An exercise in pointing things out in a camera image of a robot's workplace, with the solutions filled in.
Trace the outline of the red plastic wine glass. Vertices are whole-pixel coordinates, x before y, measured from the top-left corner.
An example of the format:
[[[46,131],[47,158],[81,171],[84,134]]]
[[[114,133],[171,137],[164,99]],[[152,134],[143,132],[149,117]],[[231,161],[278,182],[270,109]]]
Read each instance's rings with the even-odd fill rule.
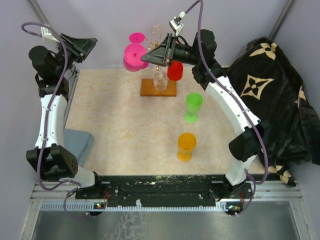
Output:
[[[183,77],[184,66],[181,62],[172,61],[171,65],[167,68],[167,77],[171,81],[179,81]]]

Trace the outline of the clear wine glass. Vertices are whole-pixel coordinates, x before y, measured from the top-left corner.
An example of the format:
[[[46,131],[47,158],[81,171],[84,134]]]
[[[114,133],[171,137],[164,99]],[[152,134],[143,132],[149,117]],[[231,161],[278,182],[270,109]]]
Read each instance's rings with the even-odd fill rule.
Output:
[[[168,85],[167,73],[158,66],[153,76],[153,83],[158,91],[164,91]]]

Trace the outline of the magenta plastic wine glass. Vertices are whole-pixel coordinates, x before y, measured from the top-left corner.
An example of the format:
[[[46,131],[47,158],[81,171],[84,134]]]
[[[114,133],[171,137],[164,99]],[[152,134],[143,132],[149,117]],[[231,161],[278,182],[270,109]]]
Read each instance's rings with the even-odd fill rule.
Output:
[[[141,45],[145,39],[145,35],[141,32],[134,32],[129,36],[129,41],[131,45]]]

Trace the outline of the gold wire wine glass rack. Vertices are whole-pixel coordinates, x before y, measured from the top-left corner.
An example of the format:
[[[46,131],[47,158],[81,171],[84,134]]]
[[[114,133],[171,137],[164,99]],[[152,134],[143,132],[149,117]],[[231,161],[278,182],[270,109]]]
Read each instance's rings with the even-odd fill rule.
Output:
[[[150,41],[146,36],[145,40],[151,45],[146,49],[153,50],[158,47],[162,41],[163,29],[160,26],[153,26],[150,29],[153,35],[158,34],[156,41]],[[140,88],[141,97],[176,97],[177,85],[169,81],[166,69],[157,65],[153,74],[153,78],[143,78]]]

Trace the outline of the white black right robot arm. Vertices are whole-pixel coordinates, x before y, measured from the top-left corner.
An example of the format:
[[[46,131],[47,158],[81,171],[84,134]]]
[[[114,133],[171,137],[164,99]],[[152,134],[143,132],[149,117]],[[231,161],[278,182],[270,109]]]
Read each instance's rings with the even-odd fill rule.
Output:
[[[242,101],[227,76],[215,60],[217,43],[214,33],[202,29],[195,35],[192,45],[180,43],[181,37],[168,33],[153,50],[141,60],[150,64],[169,67],[173,62],[190,64],[195,81],[219,104],[232,124],[236,138],[228,144],[233,156],[223,185],[223,192],[235,198],[247,178],[246,170],[258,153],[265,148],[270,134],[270,124],[260,120]]]

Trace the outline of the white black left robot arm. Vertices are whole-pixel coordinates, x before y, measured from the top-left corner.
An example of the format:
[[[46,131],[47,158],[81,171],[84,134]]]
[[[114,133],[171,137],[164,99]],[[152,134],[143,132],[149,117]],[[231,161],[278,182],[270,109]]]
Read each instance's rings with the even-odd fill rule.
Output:
[[[34,149],[26,159],[37,173],[39,182],[73,183],[86,188],[91,197],[103,195],[104,186],[97,175],[79,166],[74,154],[65,148],[64,115],[69,101],[66,71],[73,63],[82,63],[97,44],[96,38],[73,38],[60,34],[59,50],[54,53],[45,46],[33,47],[28,57],[36,70],[35,80],[41,102],[40,128]]]

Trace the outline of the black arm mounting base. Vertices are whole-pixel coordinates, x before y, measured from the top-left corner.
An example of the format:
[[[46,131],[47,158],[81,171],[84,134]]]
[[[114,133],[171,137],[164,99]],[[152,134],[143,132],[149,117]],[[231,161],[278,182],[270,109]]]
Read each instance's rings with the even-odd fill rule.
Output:
[[[99,176],[86,188],[63,184],[63,208],[84,209],[91,215],[103,211],[223,211],[238,215],[255,188],[247,180],[230,186],[224,175]]]

